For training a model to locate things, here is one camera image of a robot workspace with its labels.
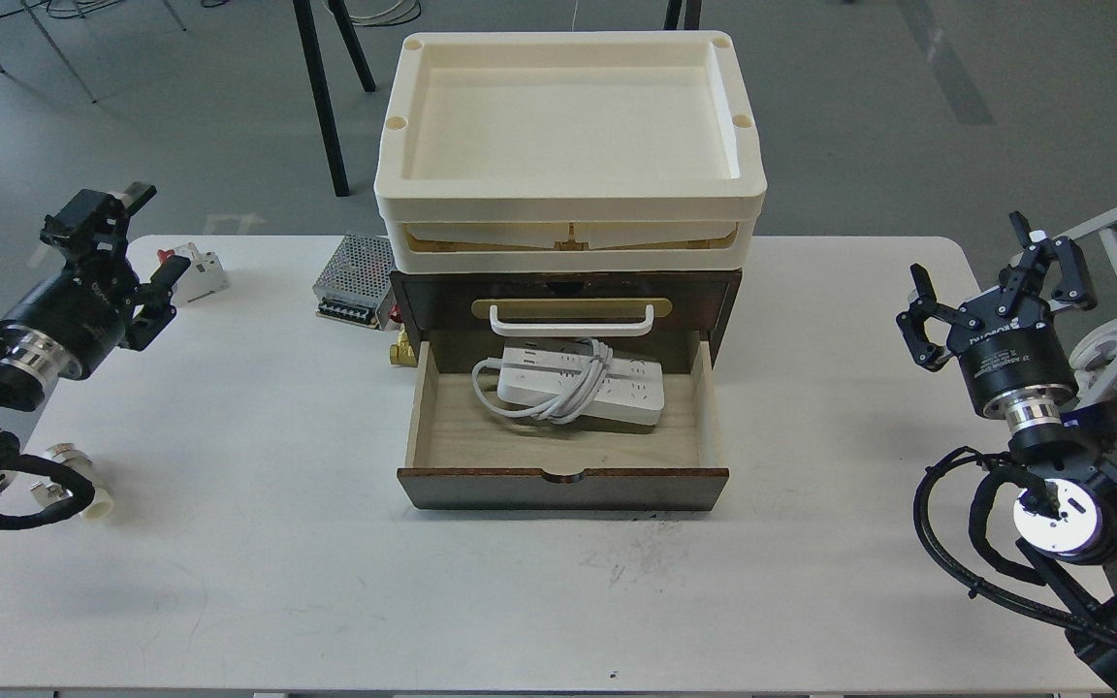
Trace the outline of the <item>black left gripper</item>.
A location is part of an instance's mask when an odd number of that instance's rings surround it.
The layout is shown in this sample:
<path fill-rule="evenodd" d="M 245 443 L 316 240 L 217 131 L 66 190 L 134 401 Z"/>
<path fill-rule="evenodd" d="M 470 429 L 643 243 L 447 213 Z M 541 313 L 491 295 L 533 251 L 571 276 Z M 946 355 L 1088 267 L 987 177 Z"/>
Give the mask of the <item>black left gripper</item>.
<path fill-rule="evenodd" d="M 142 352 L 168 328 L 190 258 L 169 256 L 143 284 L 127 261 L 130 217 L 156 193 L 140 181 L 121 194 L 83 189 L 57 216 L 44 218 L 40 242 L 63 255 L 65 269 L 4 314 L 8 354 L 0 365 L 37 381 L 84 380 L 115 346 Z"/>

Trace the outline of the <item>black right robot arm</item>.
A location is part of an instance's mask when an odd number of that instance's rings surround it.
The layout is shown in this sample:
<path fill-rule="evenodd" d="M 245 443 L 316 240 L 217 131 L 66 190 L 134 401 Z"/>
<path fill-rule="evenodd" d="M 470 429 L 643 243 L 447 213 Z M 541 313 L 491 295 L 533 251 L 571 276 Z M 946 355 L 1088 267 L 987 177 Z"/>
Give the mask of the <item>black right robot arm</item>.
<path fill-rule="evenodd" d="M 975 414 L 1005 421 L 1010 432 L 1001 455 L 961 447 L 930 465 L 911 520 L 922 547 L 970 597 L 1063 628 L 1073 653 L 1117 695 L 1117 465 L 1107 456 L 1117 412 L 1061 411 L 1077 381 L 1054 333 L 1056 313 L 1098 302 L 1072 239 L 1051 238 L 1016 211 L 1010 221 L 1020 260 L 999 274 L 997 287 L 958 306 L 937 300 L 930 274 L 911 266 L 914 297 L 896 318 L 911 358 L 928 371 L 956 361 Z M 930 493 L 963 463 L 984 472 L 968 511 L 968 539 L 981 560 L 1049 587 L 1061 608 L 997 587 L 937 538 Z"/>

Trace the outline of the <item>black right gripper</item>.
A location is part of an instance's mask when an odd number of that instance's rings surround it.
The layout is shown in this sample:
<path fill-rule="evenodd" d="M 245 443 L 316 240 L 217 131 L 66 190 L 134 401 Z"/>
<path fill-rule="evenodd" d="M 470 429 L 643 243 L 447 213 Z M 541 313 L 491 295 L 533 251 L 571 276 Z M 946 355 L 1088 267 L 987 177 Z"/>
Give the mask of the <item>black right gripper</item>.
<path fill-rule="evenodd" d="M 949 353 L 957 358 L 974 411 L 985 419 L 1002 419 L 1003 395 L 1019 390 L 1041 388 L 1054 403 L 1071 400 L 1077 384 L 1052 328 L 1050 308 L 1098 306 L 1089 267 L 1072 239 L 1050 238 L 1019 211 L 1008 217 L 1023 252 L 999 272 L 999 293 L 983 293 L 956 310 L 937 302 L 930 274 L 911 264 L 914 298 L 896 315 L 896 326 L 919 367 L 936 372 L 949 361 Z M 1046 295 L 1043 279 L 1052 265 L 1058 265 L 1061 278 Z M 927 334 L 926 323 L 934 319 L 952 326 L 945 341 L 949 352 Z"/>

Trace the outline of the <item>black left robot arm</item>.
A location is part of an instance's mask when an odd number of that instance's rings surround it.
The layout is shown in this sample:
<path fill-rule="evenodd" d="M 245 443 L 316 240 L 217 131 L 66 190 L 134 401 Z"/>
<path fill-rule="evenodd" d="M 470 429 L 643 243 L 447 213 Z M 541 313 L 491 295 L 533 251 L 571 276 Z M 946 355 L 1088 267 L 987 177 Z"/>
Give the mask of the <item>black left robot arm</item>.
<path fill-rule="evenodd" d="M 175 318 L 174 287 L 189 258 L 170 256 L 146 281 L 127 258 L 130 218 L 156 189 L 134 182 L 124 193 L 83 189 L 40 239 L 65 257 L 57 275 L 37 284 L 0 319 L 0 408 L 31 412 L 58 380 L 84 380 L 114 348 L 142 352 Z M 0 428 L 0 493 L 15 474 L 48 478 L 59 495 L 32 514 L 0 514 L 0 530 L 70 520 L 96 499 L 96 486 L 70 465 L 25 455 Z"/>

